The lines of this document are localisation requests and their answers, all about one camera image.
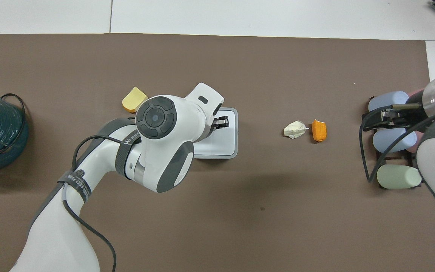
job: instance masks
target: white tiled floor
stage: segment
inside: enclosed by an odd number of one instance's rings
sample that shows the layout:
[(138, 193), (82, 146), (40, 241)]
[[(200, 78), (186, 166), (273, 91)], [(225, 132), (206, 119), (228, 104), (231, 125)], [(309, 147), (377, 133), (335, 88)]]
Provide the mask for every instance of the white tiled floor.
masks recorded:
[(425, 40), (430, 0), (0, 0), (0, 33), (169, 33)]

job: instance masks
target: cable strap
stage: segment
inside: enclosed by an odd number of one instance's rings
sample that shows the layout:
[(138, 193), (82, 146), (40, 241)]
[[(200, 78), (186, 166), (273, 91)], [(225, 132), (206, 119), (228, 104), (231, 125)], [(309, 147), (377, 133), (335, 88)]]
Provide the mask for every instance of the cable strap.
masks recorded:
[(90, 189), (90, 186), (88, 186), (88, 183), (85, 181), (85, 179), (78, 176), (78, 174), (73, 171), (66, 171), (65, 174), (63, 174), (63, 176), (58, 180), (58, 183), (61, 182), (69, 184), (71, 187), (73, 187), (82, 197), (83, 203), (85, 203), (92, 194), (92, 190)]
[(140, 133), (136, 129), (132, 131), (125, 139), (122, 140), (119, 146), (119, 150), (117, 151), (117, 155), (115, 158), (115, 171), (121, 175), (129, 179), (125, 174), (125, 165), (126, 160), (128, 158), (128, 154), (130, 154), (130, 150), (132, 149), (132, 146), (138, 141), (141, 141), (140, 139)]

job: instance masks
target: crumpled paper ball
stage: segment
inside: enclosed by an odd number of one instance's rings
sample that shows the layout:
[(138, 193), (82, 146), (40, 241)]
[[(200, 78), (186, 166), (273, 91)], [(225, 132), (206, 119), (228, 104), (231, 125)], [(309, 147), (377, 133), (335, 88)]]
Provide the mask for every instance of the crumpled paper ball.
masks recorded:
[(299, 136), (303, 135), (305, 131), (307, 131), (307, 128), (304, 124), (304, 122), (301, 121), (295, 121), (291, 124), (289, 124), (287, 127), (285, 127), (285, 130), (283, 131), (283, 134), (285, 136), (288, 136), (292, 139), (298, 138)]

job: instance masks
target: black cable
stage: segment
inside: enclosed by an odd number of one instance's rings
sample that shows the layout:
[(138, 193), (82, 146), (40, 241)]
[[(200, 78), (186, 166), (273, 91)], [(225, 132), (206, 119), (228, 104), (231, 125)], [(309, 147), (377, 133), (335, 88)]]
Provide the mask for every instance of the black cable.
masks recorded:
[(370, 177), (367, 179), (368, 182), (372, 182), (373, 179), (375, 178), (375, 175), (377, 174), (378, 168), (380, 167), (380, 164), (385, 160), (385, 157), (387, 156), (387, 153), (390, 152), (390, 150), (400, 141), (402, 141), (402, 139), (404, 139), (407, 135), (411, 134), (412, 132), (421, 129), (425, 126), (430, 125), (430, 123), (435, 121), (435, 115), (432, 115), (431, 117), (422, 120), (421, 122), (419, 122), (418, 124), (416, 124), (415, 126), (412, 126), (410, 129), (408, 129), (406, 132), (404, 132), (402, 135), (399, 136), (399, 138), (397, 138), (395, 141), (392, 142), (392, 144), (390, 144), (390, 146), (388, 148), (385, 149), (385, 151), (382, 153), (382, 155), (380, 155), (379, 159), (377, 160), (377, 163), (375, 165), (375, 167), (373, 167), (372, 170), (372, 174), (370, 175)]
[(75, 148), (75, 152), (73, 153), (73, 160), (72, 160), (72, 162), (71, 162), (71, 170), (72, 170), (72, 171), (75, 171), (76, 168), (77, 168), (77, 165), (76, 165), (76, 157), (78, 156), (78, 150), (80, 150), (80, 148), (81, 148), (81, 147), (82, 147), (86, 142), (88, 142), (89, 140), (92, 140), (92, 139), (105, 139), (105, 140), (114, 141), (114, 142), (116, 142), (116, 143), (120, 143), (119, 140), (117, 140), (117, 139), (115, 139), (115, 138), (112, 138), (112, 137), (109, 137), (109, 136), (105, 136), (105, 135), (93, 135), (93, 136), (90, 136), (90, 137), (85, 138), (83, 141), (81, 141), (81, 142), (78, 144), (78, 146)]
[(0, 154), (5, 153), (16, 141), (17, 139), (19, 139), (19, 136), (21, 135), (22, 131), (23, 131), (23, 127), (26, 124), (26, 110), (25, 110), (25, 105), (23, 103), (23, 100), (17, 96), (14, 93), (6, 93), (4, 95), (2, 95), (0, 98), (3, 99), (7, 96), (14, 96), (15, 98), (17, 98), (19, 100), (19, 103), (21, 104), (21, 110), (22, 110), (22, 114), (21, 114), (21, 126), (19, 127), (18, 133), (16, 134), (16, 136), (14, 137), (14, 139), (10, 142), (10, 144), (8, 144), (7, 146), (3, 146), (0, 149)]
[(364, 117), (364, 119), (362, 120), (362, 124), (360, 125), (360, 130), (359, 130), (360, 153), (362, 155), (362, 163), (364, 164), (364, 171), (366, 172), (367, 180), (369, 179), (369, 174), (368, 174), (368, 168), (366, 162), (366, 155), (364, 151), (364, 139), (362, 138), (362, 132), (364, 131), (364, 126), (367, 123), (368, 119), (370, 119), (370, 117), (373, 116), (373, 114), (377, 113), (378, 111), (387, 110), (389, 108), (392, 108), (392, 105), (388, 105), (372, 110)]
[(98, 232), (96, 229), (90, 227), (90, 225), (87, 224), (85, 221), (83, 221), (83, 219), (81, 219), (78, 215), (76, 215), (76, 213), (68, 206), (68, 202), (66, 200), (63, 201), (63, 205), (65, 206), (65, 209), (71, 215), (71, 217), (73, 217), (76, 221), (78, 221), (81, 225), (83, 225), (83, 227), (91, 231), (93, 234), (97, 235), (100, 239), (102, 239), (107, 244), (107, 246), (110, 248), (110, 251), (112, 251), (112, 256), (114, 257), (114, 266), (112, 268), (112, 272), (115, 272), (115, 267), (117, 266), (117, 254), (115, 253), (115, 249), (110, 243), (110, 241), (107, 240), (107, 238), (105, 238), (105, 236), (100, 234), (100, 232)]

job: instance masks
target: brown mat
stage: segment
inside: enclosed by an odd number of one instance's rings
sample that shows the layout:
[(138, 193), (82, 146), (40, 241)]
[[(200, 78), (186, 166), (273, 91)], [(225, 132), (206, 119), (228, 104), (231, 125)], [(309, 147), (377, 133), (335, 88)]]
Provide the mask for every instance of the brown mat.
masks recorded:
[[(26, 150), (0, 170), (0, 271), (76, 145), (128, 116), (134, 86), (185, 96), (199, 82), (239, 112), (238, 155), (195, 160), (160, 195), (106, 175), (81, 216), (113, 243), (117, 271), (435, 271), (435, 200), (425, 186), (368, 184), (357, 135), (369, 97), (428, 79), (422, 41), (0, 35), (0, 95), (20, 95), (31, 116)], [(328, 139), (283, 137), (297, 119), (326, 122)], [(107, 246), (86, 234), (110, 271)]]

